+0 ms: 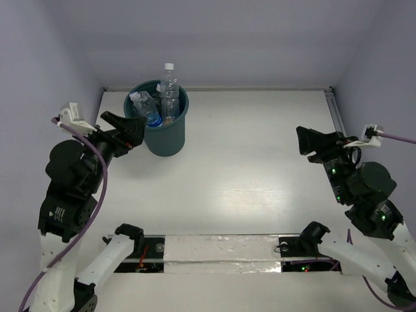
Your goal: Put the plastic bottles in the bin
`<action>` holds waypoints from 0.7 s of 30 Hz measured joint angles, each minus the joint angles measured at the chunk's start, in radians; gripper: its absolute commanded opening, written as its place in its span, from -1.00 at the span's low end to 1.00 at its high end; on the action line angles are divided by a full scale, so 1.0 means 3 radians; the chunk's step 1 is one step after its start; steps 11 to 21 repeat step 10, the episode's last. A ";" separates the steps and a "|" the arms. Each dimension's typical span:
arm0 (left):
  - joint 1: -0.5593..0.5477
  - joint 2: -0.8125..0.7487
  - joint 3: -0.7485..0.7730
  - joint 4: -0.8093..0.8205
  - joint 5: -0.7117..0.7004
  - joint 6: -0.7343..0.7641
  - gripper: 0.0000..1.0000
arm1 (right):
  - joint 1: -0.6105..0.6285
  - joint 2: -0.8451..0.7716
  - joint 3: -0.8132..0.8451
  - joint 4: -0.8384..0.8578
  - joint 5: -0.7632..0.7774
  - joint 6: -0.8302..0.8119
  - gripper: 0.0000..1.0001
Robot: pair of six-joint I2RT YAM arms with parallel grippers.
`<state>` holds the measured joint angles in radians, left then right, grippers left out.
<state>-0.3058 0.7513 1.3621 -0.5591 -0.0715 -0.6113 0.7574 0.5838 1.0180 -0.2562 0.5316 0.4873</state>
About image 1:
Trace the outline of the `blue label bottle white cap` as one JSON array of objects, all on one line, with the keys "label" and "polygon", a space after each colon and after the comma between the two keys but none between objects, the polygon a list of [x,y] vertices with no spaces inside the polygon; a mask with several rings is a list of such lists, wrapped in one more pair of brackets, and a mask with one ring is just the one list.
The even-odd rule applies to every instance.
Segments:
[{"label": "blue label bottle white cap", "polygon": [[158,112],[150,112],[146,115],[148,127],[159,127],[163,124],[163,119]]}]

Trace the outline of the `clear ribbed bottle white cap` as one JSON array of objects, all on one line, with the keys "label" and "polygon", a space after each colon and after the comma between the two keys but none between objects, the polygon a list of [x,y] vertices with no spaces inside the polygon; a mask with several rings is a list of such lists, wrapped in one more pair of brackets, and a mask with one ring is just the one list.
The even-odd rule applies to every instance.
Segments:
[{"label": "clear ribbed bottle white cap", "polygon": [[141,115],[147,118],[158,117],[159,113],[156,104],[147,91],[131,92],[129,98]]}]

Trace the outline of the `clear crushed bottle white cap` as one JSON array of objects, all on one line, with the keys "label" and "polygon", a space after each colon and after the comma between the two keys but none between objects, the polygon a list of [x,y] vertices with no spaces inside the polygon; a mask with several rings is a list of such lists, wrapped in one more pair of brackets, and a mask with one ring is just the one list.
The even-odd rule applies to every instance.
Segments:
[{"label": "clear crushed bottle white cap", "polygon": [[179,84],[173,63],[164,64],[164,75],[161,79],[161,112],[163,122],[174,121],[180,115]]}]

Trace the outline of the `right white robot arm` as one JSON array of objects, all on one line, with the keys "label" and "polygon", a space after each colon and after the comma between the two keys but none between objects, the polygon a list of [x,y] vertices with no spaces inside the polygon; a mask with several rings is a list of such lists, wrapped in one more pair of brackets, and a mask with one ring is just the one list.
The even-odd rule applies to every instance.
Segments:
[{"label": "right white robot arm", "polygon": [[343,240],[319,222],[309,223],[294,245],[307,255],[338,260],[383,291],[391,309],[414,311],[415,239],[389,199],[397,183],[382,164],[359,161],[364,143],[354,136],[302,126],[296,134],[300,154],[323,166],[336,202],[347,208],[344,215],[379,251]]}]

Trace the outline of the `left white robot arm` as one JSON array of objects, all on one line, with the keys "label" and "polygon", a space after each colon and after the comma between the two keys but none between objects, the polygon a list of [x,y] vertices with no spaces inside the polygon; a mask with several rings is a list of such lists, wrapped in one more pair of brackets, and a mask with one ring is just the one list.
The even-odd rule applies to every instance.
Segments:
[{"label": "left white robot arm", "polygon": [[124,259],[144,249],[143,230],[122,224],[91,264],[77,271],[81,241],[105,199],[109,165],[141,145],[146,129],[144,117],[104,112],[101,118],[110,125],[108,131],[69,109],[52,119],[72,138],[58,143],[49,154],[45,172],[50,183],[38,217],[40,271],[20,311],[94,311],[110,275]]}]

